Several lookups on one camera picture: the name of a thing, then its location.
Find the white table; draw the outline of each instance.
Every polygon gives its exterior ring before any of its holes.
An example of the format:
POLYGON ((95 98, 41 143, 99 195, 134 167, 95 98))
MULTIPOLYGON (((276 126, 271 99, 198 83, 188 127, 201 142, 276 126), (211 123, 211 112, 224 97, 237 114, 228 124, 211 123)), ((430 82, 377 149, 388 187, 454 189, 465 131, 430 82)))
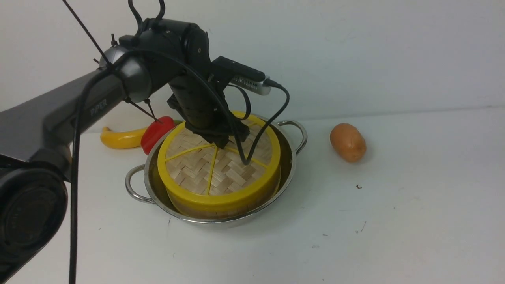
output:
MULTIPOLYGON (((228 229, 133 200, 123 179, 143 152, 84 135, 78 283, 502 283, 505 109, 302 123, 309 142, 291 186, 228 229), (341 122, 367 141, 359 164, 331 149, 341 122)), ((67 283, 68 217, 9 284, 67 283)))

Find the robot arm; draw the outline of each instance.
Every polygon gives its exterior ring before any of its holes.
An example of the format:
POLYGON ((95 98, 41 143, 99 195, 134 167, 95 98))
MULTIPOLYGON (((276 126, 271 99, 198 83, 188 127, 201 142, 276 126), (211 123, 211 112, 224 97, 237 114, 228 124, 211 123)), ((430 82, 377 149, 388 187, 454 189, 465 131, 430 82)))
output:
MULTIPOLYGON (((105 51, 116 63, 115 72, 90 89, 80 131, 121 101, 145 101, 169 84, 173 95, 168 103, 188 129, 221 148, 237 131, 243 141, 249 129, 234 116, 230 124, 223 90, 233 83, 265 95, 268 77, 224 57, 211 62, 208 35, 196 24, 156 18, 146 19, 142 27, 136 35, 113 40, 105 51)), ((77 102, 88 82, 106 68, 102 58, 98 70, 0 112, 0 283, 42 249, 63 221, 77 102)))

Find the white wall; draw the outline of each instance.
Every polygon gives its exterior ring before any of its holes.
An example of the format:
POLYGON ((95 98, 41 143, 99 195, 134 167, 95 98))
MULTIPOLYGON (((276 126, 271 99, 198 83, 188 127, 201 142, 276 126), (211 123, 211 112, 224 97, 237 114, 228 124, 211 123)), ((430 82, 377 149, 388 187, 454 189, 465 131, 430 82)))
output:
MULTIPOLYGON (((133 34, 126 0, 70 0, 103 48, 133 34)), ((134 2, 154 17, 156 0, 134 2)), ((224 55, 264 71, 292 95, 284 118, 322 118, 505 105, 503 0, 166 0, 166 18, 209 31, 211 59, 224 55)), ((93 70, 98 52, 59 0, 2 0, 0 110, 93 70)), ((157 115, 174 112, 169 88, 157 115)), ((241 96, 229 91, 234 109, 241 96)), ((280 91, 251 94, 270 115, 280 91)), ((121 105, 93 130, 150 119, 121 105)))

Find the yellow plastic strip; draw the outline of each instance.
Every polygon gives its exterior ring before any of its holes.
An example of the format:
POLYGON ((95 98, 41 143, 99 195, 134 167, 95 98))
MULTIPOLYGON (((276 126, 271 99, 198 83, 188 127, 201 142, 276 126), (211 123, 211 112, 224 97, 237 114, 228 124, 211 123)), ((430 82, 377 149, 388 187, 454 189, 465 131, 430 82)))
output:
MULTIPOLYGON (((235 153, 235 154, 237 154, 237 155, 240 155, 240 154, 238 153, 238 150, 237 150, 237 149, 234 149, 234 148, 231 148, 231 147, 228 147, 228 146, 226 146, 224 149, 226 149, 226 150, 228 150, 228 151, 231 151, 231 152, 234 152, 234 153, 235 153)), ((258 165, 260 165, 260 166, 262 166, 262 167, 264 167, 264 168, 268 168, 268 166, 267 166, 267 165, 263 164, 262 162, 258 161, 258 160, 257 160, 257 159, 255 159, 255 158, 252 158, 252 159, 251 159, 251 161, 253 161, 253 162, 257 163, 258 165)))
POLYGON ((211 193, 211 184, 212 184, 212 175, 214 174, 214 165, 216 164, 216 159, 218 157, 218 147, 216 146, 214 149, 214 156, 212 157, 212 162, 211 162, 211 172, 209 175, 209 184, 207 184, 207 195, 210 195, 211 193))
POLYGON ((175 158, 177 158, 177 157, 180 157, 180 156, 182 156, 182 155, 184 155, 184 154, 187 154, 187 153, 189 153, 189 152, 193 152, 193 151, 196 151, 196 150, 209 148, 209 147, 212 147, 212 146, 213 146, 213 144, 207 144, 207 145, 200 145, 200 146, 196 146, 196 147, 191 148, 191 149, 188 149, 188 150, 184 150, 184 151, 182 151, 181 153, 179 153, 179 154, 177 154, 177 155, 174 155, 174 156, 172 156, 172 157, 170 157, 170 158, 166 158, 166 159, 165 159, 165 162, 168 162, 168 161, 170 161, 170 160, 173 160, 173 159, 175 159, 175 158))

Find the pot handle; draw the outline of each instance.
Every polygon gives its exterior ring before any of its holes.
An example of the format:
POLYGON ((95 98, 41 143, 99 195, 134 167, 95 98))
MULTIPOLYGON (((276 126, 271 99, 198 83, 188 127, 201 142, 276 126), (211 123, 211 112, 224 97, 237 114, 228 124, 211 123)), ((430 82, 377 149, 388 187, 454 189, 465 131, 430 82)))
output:
POLYGON ((301 132, 301 142, 300 145, 296 148, 296 154, 298 155, 304 148, 305 145, 307 144, 307 131, 305 130, 305 127, 301 125, 298 121, 294 120, 283 120, 280 122, 277 122, 277 125, 283 126, 283 125, 293 125, 296 128, 300 129, 301 132))
POLYGON ((136 193, 133 188, 131 187, 131 177, 140 172, 140 171, 143 171, 144 170, 144 165, 140 165, 140 166, 136 166, 134 167, 133 169, 131 169, 127 174, 126 174, 126 178, 125 178, 125 186, 126 186, 126 191, 128 192, 128 194, 133 197, 133 199, 135 200, 138 200, 140 202, 144 202, 144 203, 151 203, 151 204, 154 204, 155 202, 151 199, 151 198, 148 198, 148 197, 144 197, 138 193, 136 193))

